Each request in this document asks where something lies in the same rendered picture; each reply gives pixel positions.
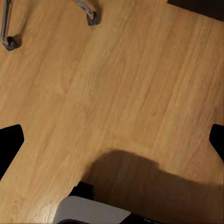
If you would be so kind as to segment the swivel chair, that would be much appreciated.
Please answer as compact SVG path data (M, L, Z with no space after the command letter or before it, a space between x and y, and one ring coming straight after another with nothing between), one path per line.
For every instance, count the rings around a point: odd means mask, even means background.
M92 11L82 0L73 1L86 12L88 25L91 26L98 24L98 17L96 11ZM7 36L13 8L13 2L14 0L5 0L0 35L0 41L3 43L3 45L8 51L18 48L18 43L16 42L16 40L12 36Z

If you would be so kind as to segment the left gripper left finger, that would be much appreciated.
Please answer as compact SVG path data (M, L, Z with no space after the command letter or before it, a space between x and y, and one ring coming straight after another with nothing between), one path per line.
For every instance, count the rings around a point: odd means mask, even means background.
M20 124L0 129L0 180L24 142Z

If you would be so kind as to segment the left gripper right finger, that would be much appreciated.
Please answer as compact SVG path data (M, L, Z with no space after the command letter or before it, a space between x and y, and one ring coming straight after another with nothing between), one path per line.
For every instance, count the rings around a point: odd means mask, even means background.
M224 162L224 126L213 124L209 141Z

